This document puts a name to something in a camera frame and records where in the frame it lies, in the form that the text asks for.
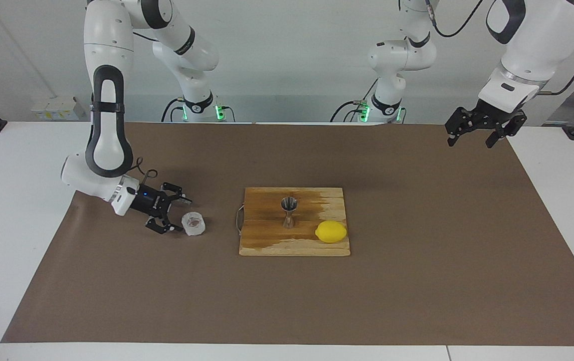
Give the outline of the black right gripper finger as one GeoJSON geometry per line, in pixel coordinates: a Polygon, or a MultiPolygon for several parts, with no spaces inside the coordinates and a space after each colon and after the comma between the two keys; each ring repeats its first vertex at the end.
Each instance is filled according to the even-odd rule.
{"type": "Polygon", "coordinates": [[[182,187],[179,187],[178,185],[164,182],[160,187],[160,191],[164,194],[161,196],[160,204],[171,204],[176,201],[184,204],[193,203],[191,199],[186,197],[182,187]]]}
{"type": "Polygon", "coordinates": [[[173,224],[168,218],[168,215],[157,217],[149,215],[148,220],[145,222],[145,227],[160,235],[164,235],[171,231],[184,231],[184,227],[179,224],[173,224]]]}

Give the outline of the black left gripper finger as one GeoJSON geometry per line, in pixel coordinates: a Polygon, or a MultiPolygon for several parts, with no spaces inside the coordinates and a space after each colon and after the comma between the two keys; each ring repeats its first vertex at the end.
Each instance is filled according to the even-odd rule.
{"type": "Polygon", "coordinates": [[[485,141],[487,148],[493,148],[493,146],[495,146],[495,144],[501,139],[516,135],[516,133],[525,124],[525,121],[527,121],[527,116],[523,111],[518,111],[510,118],[503,119],[503,121],[490,120],[493,125],[493,132],[485,141]]]}
{"type": "Polygon", "coordinates": [[[471,120],[471,113],[464,107],[457,107],[452,116],[449,117],[445,123],[445,130],[449,135],[447,144],[452,147],[456,144],[461,135],[473,131],[471,120]]]}

